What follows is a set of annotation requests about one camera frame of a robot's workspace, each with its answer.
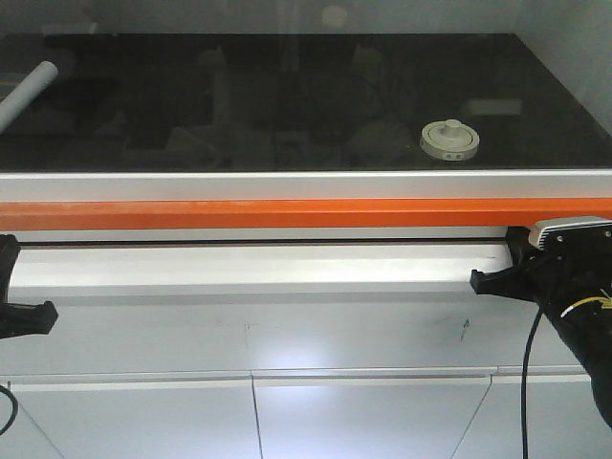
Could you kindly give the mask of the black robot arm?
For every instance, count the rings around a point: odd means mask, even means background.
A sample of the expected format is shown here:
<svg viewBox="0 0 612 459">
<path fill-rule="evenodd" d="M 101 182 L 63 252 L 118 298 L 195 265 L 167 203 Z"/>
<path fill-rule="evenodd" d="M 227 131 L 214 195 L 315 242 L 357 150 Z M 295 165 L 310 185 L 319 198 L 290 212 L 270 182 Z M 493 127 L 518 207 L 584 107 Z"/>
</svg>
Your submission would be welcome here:
<svg viewBox="0 0 612 459">
<path fill-rule="evenodd" d="M 533 302 L 591 379 L 596 407 L 611 423 L 611 225 L 558 229 L 543 245 L 509 227 L 511 267 L 471 272 L 478 295 Z"/>
</svg>

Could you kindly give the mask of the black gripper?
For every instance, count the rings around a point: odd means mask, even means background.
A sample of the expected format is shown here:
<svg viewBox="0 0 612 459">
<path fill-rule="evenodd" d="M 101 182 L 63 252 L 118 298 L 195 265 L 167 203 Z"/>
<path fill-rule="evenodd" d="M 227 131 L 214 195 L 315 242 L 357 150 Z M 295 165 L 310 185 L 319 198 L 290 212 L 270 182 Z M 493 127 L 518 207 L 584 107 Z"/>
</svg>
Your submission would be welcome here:
<svg viewBox="0 0 612 459">
<path fill-rule="evenodd" d="M 477 295 L 535 300 L 555 325 L 580 317 L 611 317 L 611 245 L 579 244 L 551 251 L 529 242 L 527 227 L 508 227 L 505 240 L 513 264 L 495 273 L 472 270 Z"/>
</svg>

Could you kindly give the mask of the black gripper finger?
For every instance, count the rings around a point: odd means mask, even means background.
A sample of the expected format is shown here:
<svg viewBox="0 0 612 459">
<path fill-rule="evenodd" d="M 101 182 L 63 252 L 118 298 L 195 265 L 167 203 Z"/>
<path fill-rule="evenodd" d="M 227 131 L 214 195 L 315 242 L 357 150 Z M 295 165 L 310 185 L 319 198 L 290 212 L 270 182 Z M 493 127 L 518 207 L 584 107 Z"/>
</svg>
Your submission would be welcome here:
<svg viewBox="0 0 612 459">
<path fill-rule="evenodd" d="M 1 339 L 28 335 L 48 335 L 58 319 L 51 301 L 38 305 L 1 304 Z"/>
<path fill-rule="evenodd" d="M 0 240 L 1 303 L 7 303 L 11 274 L 20 253 L 20 244 L 16 237 L 12 234 L 2 234 L 0 236 Z"/>
</svg>

